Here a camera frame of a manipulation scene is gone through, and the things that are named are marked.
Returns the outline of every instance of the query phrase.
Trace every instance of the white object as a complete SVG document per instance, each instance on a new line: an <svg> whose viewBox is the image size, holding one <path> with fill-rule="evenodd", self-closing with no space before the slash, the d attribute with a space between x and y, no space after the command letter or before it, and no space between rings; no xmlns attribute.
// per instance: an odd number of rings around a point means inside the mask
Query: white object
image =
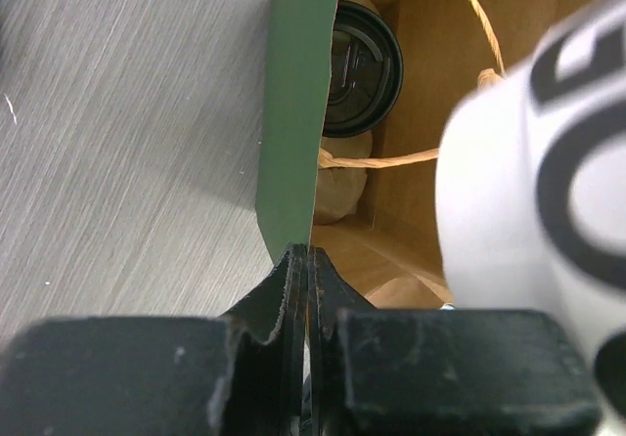
<svg viewBox="0 0 626 436"><path fill-rule="evenodd" d="M626 330L625 57L626 0L593 4L458 106L437 164L455 306L550 313L591 371Z"/></svg>

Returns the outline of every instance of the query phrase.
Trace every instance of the scratch on table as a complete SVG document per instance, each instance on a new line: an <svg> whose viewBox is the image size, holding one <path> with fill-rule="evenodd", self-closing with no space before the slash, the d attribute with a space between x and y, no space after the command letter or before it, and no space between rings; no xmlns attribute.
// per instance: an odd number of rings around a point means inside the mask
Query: scratch on table
<svg viewBox="0 0 626 436"><path fill-rule="evenodd" d="M7 101L7 105L9 106L9 111L11 112L11 115L13 116L13 123L14 124L18 124L18 118L16 117L16 113L13 110L13 104L11 104L11 101L9 100L9 96L7 96L6 94L4 95L4 100Z"/></svg>

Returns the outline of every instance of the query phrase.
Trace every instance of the wood grain surface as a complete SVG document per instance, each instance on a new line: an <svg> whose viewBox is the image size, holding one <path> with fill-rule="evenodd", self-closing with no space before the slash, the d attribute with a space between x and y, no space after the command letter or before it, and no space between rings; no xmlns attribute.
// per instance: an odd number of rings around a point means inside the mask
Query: wood grain surface
<svg viewBox="0 0 626 436"><path fill-rule="evenodd" d="M218 314L269 271L268 8L0 0L0 340L50 315Z"/></svg>

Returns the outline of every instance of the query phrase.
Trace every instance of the white speck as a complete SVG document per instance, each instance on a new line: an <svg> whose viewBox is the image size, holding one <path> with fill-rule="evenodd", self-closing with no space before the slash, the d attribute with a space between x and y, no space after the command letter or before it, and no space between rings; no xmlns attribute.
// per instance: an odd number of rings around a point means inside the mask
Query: white speck
<svg viewBox="0 0 626 436"><path fill-rule="evenodd" d="M18 118L16 117L16 113L13 110L13 104L11 104L11 101L9 100L9 96L7 96L6 94L4 95L4 100L7 101L7 105L9 106L9 111L11 112L11 115L13 116L13 123L14 124L18 124Z"/></svg>
<svg viewBox="0 0 626 436"><path fill-rule="evenodd" d="M183 356L185 356L185 353L187 353L185 351L185 348L183 348L182 346L179 346L178 348L176 348L176 351L174 352L174 364L178 365L180 364L180 360Z"/></svg>

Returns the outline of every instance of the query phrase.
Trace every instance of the rope handle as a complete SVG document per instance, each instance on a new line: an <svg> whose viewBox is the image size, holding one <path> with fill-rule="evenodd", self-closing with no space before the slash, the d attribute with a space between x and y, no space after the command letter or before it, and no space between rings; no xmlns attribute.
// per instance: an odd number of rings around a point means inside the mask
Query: rope handle
<svg viewBox="0 0 626 436"><path fill-rule="evenodd" d="M500 51L500 44L498 43L498 37L493 31L491 22L487 17L484 9L480 5L478 0L468 0L473 8L473 11L480 20L482 29L487 36L487 41L491 47L496 63L500 69L500 75L494 69L484 69L478 75L478 88L483 89L493 86L497 82L502 80L502 76L505 75L505 64L502 59L502 53ZM398 157L384 157L384 158L365 158L365 159L350 159L347 157L333 157L328 151L320 148L318 155L318 167L328 169L331 167L353 167L353 168L366 168L366 169L383 169L385 167L396 167L398 165L414 164L416 162L424 162L426 160L433 160L439 157L439 149L422 151L420 153L413 153L407 155L400 155Z"/></svg>

